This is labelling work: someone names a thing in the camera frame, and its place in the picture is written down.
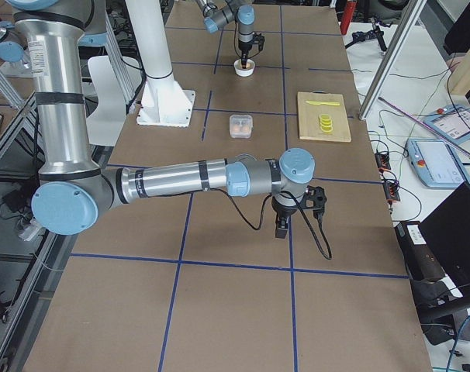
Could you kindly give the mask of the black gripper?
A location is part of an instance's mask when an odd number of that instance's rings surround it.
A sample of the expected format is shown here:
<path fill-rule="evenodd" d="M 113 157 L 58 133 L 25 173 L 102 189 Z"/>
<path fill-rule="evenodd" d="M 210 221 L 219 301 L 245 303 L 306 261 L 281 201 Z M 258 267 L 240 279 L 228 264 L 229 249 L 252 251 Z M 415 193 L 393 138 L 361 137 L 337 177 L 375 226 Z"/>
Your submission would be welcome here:
<path fill-rule="evenodd" d="M 271 206 L 276 213 L 275 237 L 285 239 L 289 231 L 289 217 L 298 210 L 299 201 L 289 195 L 276 195 L 271 199 Z"/>
<path fill-rule="evenodd" d="M 240 50 L 240 69 L 241 65 L 246 65 L 247 64 L 247 59 L 249 58 L 249 53 L 252 49 L 252 42 L 238 42 L 238 47 Z"/>

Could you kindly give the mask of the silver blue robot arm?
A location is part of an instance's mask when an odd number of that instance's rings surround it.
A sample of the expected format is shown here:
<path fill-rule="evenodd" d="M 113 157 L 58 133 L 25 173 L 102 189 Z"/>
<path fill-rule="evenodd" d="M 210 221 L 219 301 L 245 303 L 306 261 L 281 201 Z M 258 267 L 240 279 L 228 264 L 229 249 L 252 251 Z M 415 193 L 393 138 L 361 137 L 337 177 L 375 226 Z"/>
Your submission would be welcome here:
<path fill-rule="evenodd" d="M 258 45 L 259 52 L 264 46 L 264 37 L 254 31 L 253 6 L 248 1 L 226 1 L 226 5 L 219 9 L 212 1 L 198 0 L 195 3 L 202 13 L 204 26 L 209 33 L 214 33 L 231 22 L 235 22 L 238 29 L 238 46 L 235 50 L 240 51 L 240 64 L 246 70 L 253 45 Z"/>
<path fill-rule="evenodd" d="M 275 235 L 290 217 L 312 210 L 323 217 L 323 192 L 310 185 L 313 156 L 286 150 L 277 159 L 250 155 L 130 170 L 110 167 L 106 146 L 92 146 L 82 91 L 78 45 L 107 20 L 103 1 L 14 1 L 13 19 L 28 43 L 44 163 L 31 210 L 45 229 L 73 236 L 105 212 L 136 200 L 219 191 L 234 201 L 263 195 L 275 211 Z"/>

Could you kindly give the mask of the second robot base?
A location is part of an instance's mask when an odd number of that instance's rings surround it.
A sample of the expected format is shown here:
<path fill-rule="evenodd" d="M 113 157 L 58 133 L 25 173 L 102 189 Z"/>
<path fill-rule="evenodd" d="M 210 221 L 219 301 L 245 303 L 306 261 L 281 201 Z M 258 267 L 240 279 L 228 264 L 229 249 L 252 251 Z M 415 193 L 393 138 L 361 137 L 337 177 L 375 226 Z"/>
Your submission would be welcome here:
<path fill-rule="evenodd" d="M 8 21 L 0 21 L 1 72 L 11 78 L 31 78 L 31 62 L 25 44 Z"/>

